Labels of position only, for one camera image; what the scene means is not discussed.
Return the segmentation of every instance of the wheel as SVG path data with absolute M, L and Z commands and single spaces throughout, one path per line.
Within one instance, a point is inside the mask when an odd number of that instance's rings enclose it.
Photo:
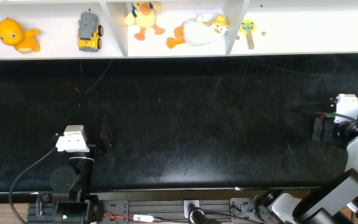
M 98 49 L 102 48 L 102 40 L 99 38 L 98 39 Z
M 98 34 L 100 37 L 103 36 L 103 34 L 104 34 L 104 29 L 103 29 L 103 26 L 101 26 L 101 25 L 98 26 Z

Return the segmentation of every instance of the orange beak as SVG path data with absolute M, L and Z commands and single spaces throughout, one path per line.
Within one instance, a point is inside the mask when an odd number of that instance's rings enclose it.
M 150 14 L 150 10 L 151 10 L 151 8 L 150 8 L 150 6 L 149 6 L 149 4 L 148 3 L 143 3 L 143 4 L 141 4 L 140 5 L 140 11 L 141 11 L 141 13 L 143 14 L 143 15 L 149 15 Z

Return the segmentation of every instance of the black tabletop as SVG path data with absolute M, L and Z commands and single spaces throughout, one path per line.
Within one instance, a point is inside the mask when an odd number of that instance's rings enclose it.
M 95 158 L 93 191 L 301 187 L 344 171 L 346 151 L 313 142 L 314 118 L 289 109 L 358 96 L 358 54 L 117 59 L 85 94 L 108 63 L 0 62 L 0 191 L 51 150 L 69 116 L 90 136 L 110 122 L 114 148 Z M 16 189 L 50 190 L 67 162 L 54 152 Z

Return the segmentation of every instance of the blue vest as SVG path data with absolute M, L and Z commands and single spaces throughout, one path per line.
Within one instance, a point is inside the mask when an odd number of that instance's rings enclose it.
M 149 6 L 150 6 L 151 9 L 154 8 L 153 4 L 151 2 L 149 2 Z M 134 4 L 132 3 L 132 15 L 134 15 L 134 17 L 136 18 L 137 14 L 136 14 L 135 10 L 136 10 L 136 8 L 135 8 Z

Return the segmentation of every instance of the yellow toy truck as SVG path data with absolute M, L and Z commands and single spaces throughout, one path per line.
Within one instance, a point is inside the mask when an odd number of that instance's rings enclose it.
M 78 46 L 84 52 L 97 52 L 102 48 L 103 26 L 99 24 L 99 18 L 96 14 L 84 12 L 78 21 Z

